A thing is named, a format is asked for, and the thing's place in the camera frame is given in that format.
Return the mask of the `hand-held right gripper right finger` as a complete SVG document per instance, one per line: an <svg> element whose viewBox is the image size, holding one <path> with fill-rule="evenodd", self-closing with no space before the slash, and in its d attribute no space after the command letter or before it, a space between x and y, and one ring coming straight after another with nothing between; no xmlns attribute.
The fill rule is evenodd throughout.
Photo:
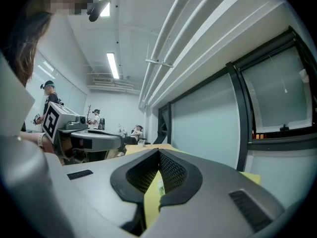
<svg viewBox="0 0 317 238"><path fill-rule="evenodd" d="M167 196L181 197L196 186L186 202L162 206L144 238L252 238L266 231L284 213L284 207L267 190L234 168L190 154L161 149L160 154L186 166L187 180Z"/></svg>

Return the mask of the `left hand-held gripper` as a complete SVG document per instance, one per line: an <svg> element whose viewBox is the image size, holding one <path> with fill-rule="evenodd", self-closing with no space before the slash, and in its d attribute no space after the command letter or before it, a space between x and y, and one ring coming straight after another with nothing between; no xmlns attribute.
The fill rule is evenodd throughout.
<svg viewBox="0 0 317 238"><path fill-rule="evenodd" d="M49 102L42 126L53 144L54 152L63 159L71 159L75 150L65 152L61 146L60 134L70 137L74 149L84 152L101 152L119 148L123 138L103 130L88 129L85 116L79 115L66 106Z"/></svg>

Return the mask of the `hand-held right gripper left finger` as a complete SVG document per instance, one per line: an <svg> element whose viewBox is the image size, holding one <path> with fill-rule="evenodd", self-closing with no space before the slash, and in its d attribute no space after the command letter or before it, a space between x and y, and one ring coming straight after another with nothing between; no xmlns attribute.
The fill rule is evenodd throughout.
<svg viewBox="0 0 317 238"><path fill-rule="evenodd" d="M121 196L143 197L126 179L128 170L155 156L144 150L110 160L61 166L47 154L47 170L58 222L52 238L142 238L146 237L143 201L128 202Z"/></svg>

